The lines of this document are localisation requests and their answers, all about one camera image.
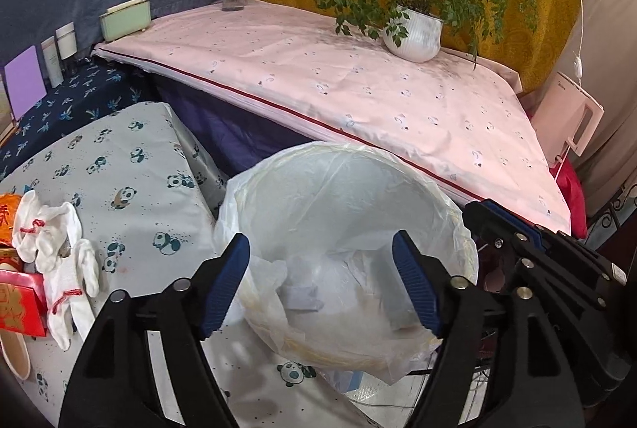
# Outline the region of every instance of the beige curtain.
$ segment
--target beige curtain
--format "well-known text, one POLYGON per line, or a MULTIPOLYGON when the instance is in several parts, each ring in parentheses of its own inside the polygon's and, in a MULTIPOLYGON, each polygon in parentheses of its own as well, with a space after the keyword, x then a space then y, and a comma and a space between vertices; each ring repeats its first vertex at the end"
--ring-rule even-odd
MULTIPOLYGON (((581 20, 555 66, 569 77, 581 20)), ((590 216, 637 178, 637 0, 584 0, 582 61, 582 86, 605 112, 583 156, 573 159, 590 216)))

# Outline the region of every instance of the navy blue tablecloth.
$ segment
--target navy blue tablecloth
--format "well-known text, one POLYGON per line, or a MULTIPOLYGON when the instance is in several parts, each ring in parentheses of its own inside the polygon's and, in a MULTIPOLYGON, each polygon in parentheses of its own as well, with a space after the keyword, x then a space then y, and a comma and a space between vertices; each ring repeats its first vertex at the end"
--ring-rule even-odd
POLYGON ((38 101, 0 149, 0 181, 37 153, 100 117, 140 101, 158 100, 144 71, 99 58, 85 61, 38 101))

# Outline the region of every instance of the purple notebook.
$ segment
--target purple notebook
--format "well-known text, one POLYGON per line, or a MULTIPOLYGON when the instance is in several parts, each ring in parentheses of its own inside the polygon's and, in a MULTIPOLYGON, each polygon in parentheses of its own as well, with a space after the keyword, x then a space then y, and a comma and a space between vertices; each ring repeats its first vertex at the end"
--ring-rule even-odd
POLYGON ((4 67, 6 89, 16 121, 47 95, 42 73, 37 63, 36 47, 32 45, 4 67))

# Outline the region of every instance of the red box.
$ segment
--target red box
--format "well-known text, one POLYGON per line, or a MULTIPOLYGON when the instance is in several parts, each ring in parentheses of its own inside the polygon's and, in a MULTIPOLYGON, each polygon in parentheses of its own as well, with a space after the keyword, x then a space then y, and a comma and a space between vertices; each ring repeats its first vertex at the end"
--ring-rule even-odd
POLYGON ((42 275, 0 270, 0 328, 46 336, 46 316, 42 275))

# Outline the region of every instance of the white label sticker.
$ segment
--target white label sticker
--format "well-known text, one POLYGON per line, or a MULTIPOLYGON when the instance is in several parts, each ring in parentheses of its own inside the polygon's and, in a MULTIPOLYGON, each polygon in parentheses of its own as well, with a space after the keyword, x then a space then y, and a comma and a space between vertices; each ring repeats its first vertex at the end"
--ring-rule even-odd
POLYGON ((615 280, 620 283, 622 286, 626 285, 626 274, 625 272, 619 268, 615 263, 613 263, 613 277, 615 280))

